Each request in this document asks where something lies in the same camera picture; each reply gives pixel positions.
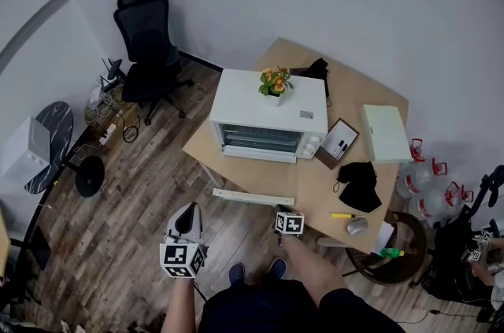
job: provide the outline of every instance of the yellow marker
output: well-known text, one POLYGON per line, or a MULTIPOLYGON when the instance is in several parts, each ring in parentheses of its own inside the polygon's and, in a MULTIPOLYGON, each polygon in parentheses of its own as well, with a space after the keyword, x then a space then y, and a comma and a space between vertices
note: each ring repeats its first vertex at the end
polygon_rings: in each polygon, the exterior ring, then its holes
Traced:
POLYGON ((345 214, 345 213, 331 213, 331 218, 362 218, 363 216, 357 216, 355 214, 345 214))

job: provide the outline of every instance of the computer mouse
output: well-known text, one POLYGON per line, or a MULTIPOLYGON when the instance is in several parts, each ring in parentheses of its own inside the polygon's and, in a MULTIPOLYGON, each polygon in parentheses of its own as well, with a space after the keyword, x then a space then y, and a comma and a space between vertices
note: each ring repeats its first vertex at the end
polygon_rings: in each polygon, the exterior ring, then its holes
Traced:
POLYGON ((346 226, 346 231, 350 235, 361 234, 366 229, 368 229, 368 221, 365 219, 365 217, 356 218, 346 226))

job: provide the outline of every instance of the chair armrest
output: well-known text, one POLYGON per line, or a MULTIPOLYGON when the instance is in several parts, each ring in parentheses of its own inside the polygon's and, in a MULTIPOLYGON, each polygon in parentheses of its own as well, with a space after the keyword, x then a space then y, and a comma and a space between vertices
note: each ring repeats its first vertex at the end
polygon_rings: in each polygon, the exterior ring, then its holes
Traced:
POLYGON ((111 63, 112 65, 110 66, 109 75, 107 76, 108 80, 113 80, 114 78, 116 78, 117 71, 119 70, 120 64, 122 62, 122 59, 119 59, 111 63))

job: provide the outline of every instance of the black shorts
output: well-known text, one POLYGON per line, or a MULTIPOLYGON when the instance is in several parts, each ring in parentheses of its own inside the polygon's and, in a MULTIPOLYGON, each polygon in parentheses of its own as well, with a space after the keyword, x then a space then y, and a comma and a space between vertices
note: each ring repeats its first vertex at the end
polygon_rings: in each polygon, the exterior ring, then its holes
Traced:
POLYGON ((240 283, 213 296, 203 308, 199 333, 404 332, 350 290, 327 293, 318 309, 299 281, 269 277, 266 275, 261 286, 240 283))

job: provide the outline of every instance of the blue shoe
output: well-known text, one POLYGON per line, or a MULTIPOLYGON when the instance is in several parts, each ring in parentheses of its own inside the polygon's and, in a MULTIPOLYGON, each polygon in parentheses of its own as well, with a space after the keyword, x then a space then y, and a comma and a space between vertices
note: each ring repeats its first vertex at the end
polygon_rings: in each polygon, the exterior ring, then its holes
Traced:
POLYGON ((229 269, 229 283, 245 283, 245 266, 242 263, 236 263, 229 269))
POLYGON ((273 263, 271 263, 268 273, 274 275, 277 279, 282 279, 286 271, 287 263, 285 263, 284 259, 277 257, 273 263))

